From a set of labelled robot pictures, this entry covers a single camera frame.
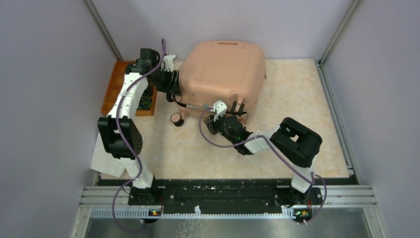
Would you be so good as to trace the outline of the pink suitcase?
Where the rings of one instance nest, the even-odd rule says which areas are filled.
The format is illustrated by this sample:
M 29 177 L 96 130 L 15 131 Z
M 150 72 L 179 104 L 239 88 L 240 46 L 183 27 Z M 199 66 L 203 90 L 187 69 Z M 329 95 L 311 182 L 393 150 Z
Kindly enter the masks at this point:
M 246 124 L 266 79 L 263 49 L 243 41 L 200 42 L 178 70 L 182 94 L 175 96 L 179 111 L 170 117 L 178 126 L 217 101 L 227 106 L 228 116 Z

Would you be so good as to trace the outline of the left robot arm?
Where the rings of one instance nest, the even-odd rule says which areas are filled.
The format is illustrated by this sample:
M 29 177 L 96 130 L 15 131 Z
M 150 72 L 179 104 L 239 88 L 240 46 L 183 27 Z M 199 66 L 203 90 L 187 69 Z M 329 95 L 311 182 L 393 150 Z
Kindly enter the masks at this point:
M 155 177 L 140 159 L 143 137 L 133 118 L 141 97 L 151 85 L 169 95 L 180 95 L 175 58 L 175 55 L 161 56 L 155 50 L 141 49 L 140 57 L 125 68 L 114 106 L 98 120 L 105 151 L 118 160 L 131 177 L 130 205 L 153 205 L 159 201 Z

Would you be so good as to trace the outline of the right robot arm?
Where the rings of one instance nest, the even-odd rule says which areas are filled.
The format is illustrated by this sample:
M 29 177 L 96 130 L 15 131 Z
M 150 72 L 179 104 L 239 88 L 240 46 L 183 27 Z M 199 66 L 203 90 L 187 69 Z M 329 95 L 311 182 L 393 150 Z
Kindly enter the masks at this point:
M 249 132 L 235 116 L 208 116 L 204 124 L 212 135 L 219 134 L 239 154 L 248 156 L 272 151 L 293 172 L 289 192 L 278 196 L 282 205 L 304 204 L 314 185 L 313 163 L 320 151 L 322 137 L 292 118 L 284 118 L 271 130 Z

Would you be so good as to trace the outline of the white cloth under left arm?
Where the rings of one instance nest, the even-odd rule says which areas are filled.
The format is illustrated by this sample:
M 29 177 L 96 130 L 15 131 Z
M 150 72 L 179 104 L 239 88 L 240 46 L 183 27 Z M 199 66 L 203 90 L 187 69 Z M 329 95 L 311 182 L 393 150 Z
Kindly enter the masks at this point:
M 90 168 L 101 173 L 102 179 L 131 178 L 126 170 L 126 166 L 119 159 L 114 158 L 105 151 L 100 134 L 98 134 L 96 139 Z

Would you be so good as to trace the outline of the rolled yellow green tie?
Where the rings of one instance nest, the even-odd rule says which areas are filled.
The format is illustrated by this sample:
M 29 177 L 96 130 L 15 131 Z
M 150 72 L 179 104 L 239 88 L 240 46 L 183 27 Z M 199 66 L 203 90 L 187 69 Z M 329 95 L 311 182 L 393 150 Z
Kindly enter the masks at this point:
M 149 111 L 152 108 L 152 103 L 153 103 L 153 97 L 152 96 L 142 96 L 139 104 L 138 104 L 138 108 L 137 110 L 140 111 Z

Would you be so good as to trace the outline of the wooden compartment tray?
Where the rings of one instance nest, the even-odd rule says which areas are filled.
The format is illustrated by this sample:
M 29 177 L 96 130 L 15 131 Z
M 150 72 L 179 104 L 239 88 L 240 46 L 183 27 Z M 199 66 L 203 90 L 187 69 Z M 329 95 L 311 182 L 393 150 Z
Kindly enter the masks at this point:
M 117 96 L 122 88 L 124 75 L 125 75 L 125 68 L 129 64 L 132 64 L 132 63 L 134 63 L 134 61 L 117 61 L 114 64 L 113 71 L 112 71 L 112 74 L 111 74 L 111 77 L 107 86 L 103 105 L 101 108 L 101 113 L 103 116 L 106 116 L 110 112 L 112 107 L 114 106 Z M 137 117 L 153 116 L 155 114 L 157 90 L 154 86 L 149 85 L 146 91 L 143 93 L 143 95 L 153 97 L 152 108 L 149 111 L 137 110 L 136 116 Z

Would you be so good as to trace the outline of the aluminium rail frame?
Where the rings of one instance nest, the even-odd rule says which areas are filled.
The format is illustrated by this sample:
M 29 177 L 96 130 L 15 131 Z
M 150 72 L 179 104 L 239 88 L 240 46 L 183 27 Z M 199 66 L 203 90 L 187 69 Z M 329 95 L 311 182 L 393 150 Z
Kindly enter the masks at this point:
M 84 188 L 72 236 L 81 238 L 94 215 L 106 218 L 293 218 L 302 210 L 361 208 L 374 238 L 385 238 L 377 201 L 369 185 L 343 179 L 316 180 L 301 199 L 292 199 L 288 179 L 158 180 L 154 196 L 109 181 Z

